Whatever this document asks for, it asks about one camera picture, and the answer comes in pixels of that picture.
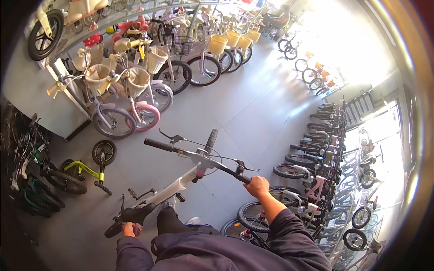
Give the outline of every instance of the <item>shoe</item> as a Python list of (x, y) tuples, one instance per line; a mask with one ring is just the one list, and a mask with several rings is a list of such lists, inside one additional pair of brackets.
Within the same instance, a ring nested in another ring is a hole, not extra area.
[(175, 196), (173, 196), (173, 197), (164, 201), (163, 208), (166, 209), (167, 207), (171, 207), (171, 208), (175, 209), (175, 203), (176, 203), (176, 199), (175, 199)]
[(198, 218), (197, 216), (190, 218), (187, 223), (185, 223), (185, 225), (200, 225), (201, 224), (201, 219)]

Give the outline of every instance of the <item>tag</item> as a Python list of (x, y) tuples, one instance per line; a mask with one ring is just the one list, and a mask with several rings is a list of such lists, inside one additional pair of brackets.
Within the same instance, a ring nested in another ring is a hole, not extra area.
[(144, 59), (145, 58), (145, 52), (143, 51), (143, 47), (141, 45), (138, 47), (138, 51), (140, 53), (141, 59)]

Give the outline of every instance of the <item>dark blue sleeve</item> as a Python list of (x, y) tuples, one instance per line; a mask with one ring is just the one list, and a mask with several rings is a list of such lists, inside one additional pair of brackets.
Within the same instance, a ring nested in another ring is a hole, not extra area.
[(116, 271), (148, 271), (154, 266), (151, 253), (134, 237), (120, 238), (116, 252)]
[(297, 270), (332, 270), (301, 220), (289, 209), (282, 210), (270, 225), (270, 248)]

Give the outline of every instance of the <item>bicycle handlebar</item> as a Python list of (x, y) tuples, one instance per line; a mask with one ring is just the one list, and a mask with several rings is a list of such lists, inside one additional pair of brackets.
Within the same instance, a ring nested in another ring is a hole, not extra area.
[(234, 176), (237, 180), (245, 183), (245, 184), (249, 184), (251, 182), (251, 179), (249, 177), (244, 176), (243, 172), (237, 173), (233, 170), (231, 170), (230, 168), (228, 168), (227, 166), (223, 165), (222, 163), (217, 162), (216, 160), (211, 159), (208, 156), (202, 155), (200, 153), (194, 153), (188, 150), (183, 150), (183, 149), (179, 149), (176, 148), (175, 146), (157, 141), (157, 140), (153, 140), (151, 138), (145, 138), (145, 145), (149, 145), (158, 149), (162, 149), (165, 151), (173, 151), (175, 153), (179, 153), (179, 154), (183, 154), (185, 156), (188, 156), (192, 159), (198, 160), (201, 163), (204, 164), (209, 164), (210, 166), (216, 167), (220, 170), (223, 170), (224, 172)]

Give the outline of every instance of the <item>dark sweatshirt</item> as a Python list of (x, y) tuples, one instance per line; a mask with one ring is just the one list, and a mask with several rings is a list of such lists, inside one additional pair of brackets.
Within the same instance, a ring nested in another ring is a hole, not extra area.
[(330, 271), (324, 253), (315, 245), (300, 219), (289, 209), (270, 225), (271, 251), (235, 238), (201, 231), (165, 233), (154, 238), (157, 256), (134, 237), (118, 240), (117, 271)]

